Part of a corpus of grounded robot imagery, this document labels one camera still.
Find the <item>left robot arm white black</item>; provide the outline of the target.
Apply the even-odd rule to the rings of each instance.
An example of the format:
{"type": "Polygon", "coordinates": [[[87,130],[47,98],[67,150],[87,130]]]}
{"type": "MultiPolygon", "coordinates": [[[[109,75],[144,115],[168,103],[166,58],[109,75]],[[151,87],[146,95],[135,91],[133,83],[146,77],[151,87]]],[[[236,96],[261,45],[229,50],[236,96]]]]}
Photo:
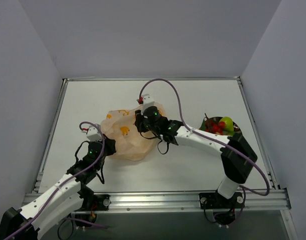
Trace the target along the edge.
{"type": "Polygon", "coordinates": [[[82,160],[75,162],[51,188],[29,204],[9,208],[0,223],[0,240],[38,240],[76,210],[90,210],[98,197],[87,186],[102,170],[105,157],[116,152],[115,140],[90,142],[82,160]]]}

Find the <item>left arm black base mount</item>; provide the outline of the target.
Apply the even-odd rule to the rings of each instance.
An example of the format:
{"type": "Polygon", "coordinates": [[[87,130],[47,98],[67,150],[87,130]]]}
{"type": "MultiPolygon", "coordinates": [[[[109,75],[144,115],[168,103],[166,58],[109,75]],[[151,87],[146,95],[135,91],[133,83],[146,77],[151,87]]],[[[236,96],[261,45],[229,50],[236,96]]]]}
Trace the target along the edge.
{"type": "Polygon", "coordinates": [[[94,194],[84,199],[83,208],[88,211],[107,211],[110,203],[108,194],[94,194]]]}

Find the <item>green fake pear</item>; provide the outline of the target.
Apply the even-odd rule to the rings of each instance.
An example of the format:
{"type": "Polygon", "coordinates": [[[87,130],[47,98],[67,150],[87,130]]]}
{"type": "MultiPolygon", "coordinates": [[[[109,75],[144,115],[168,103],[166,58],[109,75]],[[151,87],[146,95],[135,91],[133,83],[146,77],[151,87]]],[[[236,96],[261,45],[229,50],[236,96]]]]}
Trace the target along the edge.
{"type": "Polygon", "coordinates": [[[226,135],[232,136],[235,133],[233,120],[230,117],[225,116],[221,118],[218,122],[218,126],[225,132],[226,135]]]}

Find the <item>red fake lychee bunch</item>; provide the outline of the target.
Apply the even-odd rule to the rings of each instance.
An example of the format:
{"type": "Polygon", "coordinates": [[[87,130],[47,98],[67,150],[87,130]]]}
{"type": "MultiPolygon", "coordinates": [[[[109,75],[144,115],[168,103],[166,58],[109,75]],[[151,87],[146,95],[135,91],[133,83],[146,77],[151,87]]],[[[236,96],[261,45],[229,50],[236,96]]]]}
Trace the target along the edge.
{"type": "Polygon", "coordinates": [[[218,122],[221,119],[220,117],[208,117],[207,114],[204,114],[204,126],[205,126],[205,131],[212,133],[212,134],[217,134],[217,135],[223,135],[223,131],[220,129],[218,126],[218,122]]]}

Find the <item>translucent orange plastic bag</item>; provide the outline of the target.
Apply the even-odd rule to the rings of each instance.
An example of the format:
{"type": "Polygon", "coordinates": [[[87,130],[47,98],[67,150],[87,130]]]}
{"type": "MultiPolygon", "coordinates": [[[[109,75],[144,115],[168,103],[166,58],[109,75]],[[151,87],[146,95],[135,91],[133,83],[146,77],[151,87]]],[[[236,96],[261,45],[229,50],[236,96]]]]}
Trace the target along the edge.
{"type": "Polygon", "coordinates": [[[158,140],[151,139],[151,132],[140,134],[135,126],[135,111],[141,109],[139,106],[134,109],[111,110],[100,123],[101,132],[116,141],[113,158],[141,161],[157,146],[158,140]]]}

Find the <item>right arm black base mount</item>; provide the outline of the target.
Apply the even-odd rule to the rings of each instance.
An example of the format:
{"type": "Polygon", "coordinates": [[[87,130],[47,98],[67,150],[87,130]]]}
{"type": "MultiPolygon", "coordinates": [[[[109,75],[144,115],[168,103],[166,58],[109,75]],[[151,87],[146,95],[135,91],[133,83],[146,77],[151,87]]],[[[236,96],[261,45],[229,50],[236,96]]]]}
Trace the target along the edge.
{"type": "Polygon", "coordinates": [[[243,207],[243,194],[235,192],[231,198],[226,199],[216,191],[201,192],[199,193],[199,201],[201,209],[240,209],[243,207]]]}

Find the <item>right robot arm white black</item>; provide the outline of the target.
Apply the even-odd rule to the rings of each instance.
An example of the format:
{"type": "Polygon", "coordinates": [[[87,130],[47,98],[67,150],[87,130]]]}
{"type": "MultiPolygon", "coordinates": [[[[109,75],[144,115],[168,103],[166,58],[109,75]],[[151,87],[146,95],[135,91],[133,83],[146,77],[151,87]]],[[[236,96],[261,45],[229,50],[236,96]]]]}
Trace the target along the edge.
{"type": "Polygon", "coordinates": [[[227,136],[202,130],[190,131],[183,122],[162,116],[156,106],[150,106],[144,111],[136,110],[135,126],[140,134],[151,132],[155,139],[168,145],[188,146],[220,158],[225,177],[216,190],[215,200],[223,207],[232,202],[237,188],[246,182],[253,168],[253,164],[230,147],[244,154],[252,163],[257,161],[256,153],[243,135],[236,133],[227,136]]]}

